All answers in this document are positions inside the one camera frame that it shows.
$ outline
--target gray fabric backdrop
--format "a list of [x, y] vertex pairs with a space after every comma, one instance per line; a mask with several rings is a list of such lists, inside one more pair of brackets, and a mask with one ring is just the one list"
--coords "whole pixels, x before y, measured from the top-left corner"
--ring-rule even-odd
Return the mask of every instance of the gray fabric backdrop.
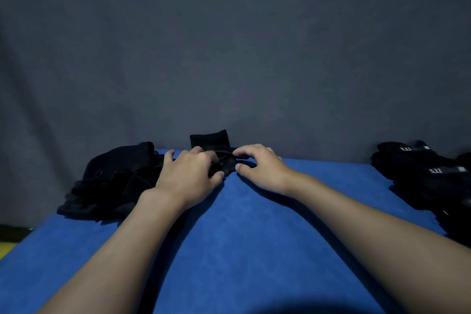
[[470, 0], [0, 0], [0, 223], [54, 212], [87, 161], [153, 141], [367, 162], [470, 141]]

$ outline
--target bare skin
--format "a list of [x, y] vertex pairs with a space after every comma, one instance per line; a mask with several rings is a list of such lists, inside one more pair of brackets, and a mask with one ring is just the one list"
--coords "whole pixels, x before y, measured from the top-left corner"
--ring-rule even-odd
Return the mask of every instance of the bare skin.
[[[286, 166], [271, 148], [234, 151], [257, 161], [238, 173], [262, 189], [309, 207], [365, 268], [411, 313], [471, 313], [471, 250], [412, 223], [375, 210]], [[165, 164], [156, 187], [145, 191], [116, 233], [39, 311], [133, 313], [150, 266], [181, 213], [222, 182], [208, 178], [213, 152], [196, 147]]]

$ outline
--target yellow floor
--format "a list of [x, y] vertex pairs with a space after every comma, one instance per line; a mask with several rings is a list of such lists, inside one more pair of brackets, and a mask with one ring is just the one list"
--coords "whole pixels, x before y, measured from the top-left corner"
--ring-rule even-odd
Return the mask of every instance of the yellow floor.
[[15, 246], [16, 246], [16, 243], [0, 242], [0, 259], [2, 259]]

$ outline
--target blue surface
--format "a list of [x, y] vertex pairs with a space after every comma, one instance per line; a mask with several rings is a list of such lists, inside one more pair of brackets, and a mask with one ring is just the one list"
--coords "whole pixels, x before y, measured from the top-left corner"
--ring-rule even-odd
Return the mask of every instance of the blue surface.
[[[432, 213], [405, 204], [369, 165], [285, 162], [376, 209], [443, 233]], [[305, 214], [297, 204], [258, 192], [231, 174], [215, 198], [177, 224], [145, 294], [153, 306], [163, 280], [154, 313], [392, 310], [382, 290], [318, 220], [308, 214], [306, 221], [293, 210]], [[116, 227], [51, 216], [0, 261], [0, 313], [37, 311]]]

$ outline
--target pile of black clothing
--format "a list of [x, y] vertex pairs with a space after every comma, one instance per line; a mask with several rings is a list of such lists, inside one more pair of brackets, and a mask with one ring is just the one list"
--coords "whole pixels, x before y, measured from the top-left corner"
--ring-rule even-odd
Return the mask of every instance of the pile of black clothing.
[[457, 159], [438, 155], [423, 141], [377, 146], [371, 165], [390, 190], [417, 210], [432, 211], [441, 226], [460, 242], [471, 240], [471, 153]]
[[[190, 136], [191, 146], [213, 150], [219, 162], [213, 163], [208, 176], [235, 171], [239, 160], [232, 154], [226, 130]], [[80, 220], [120, 220], [133, 210], [140, 195], [156, 186], [163, 166], [163, 155], [151, 142], [123, 146], [98, 155], [87, 164], [82, 180], [65, 196], [57, 213]]]

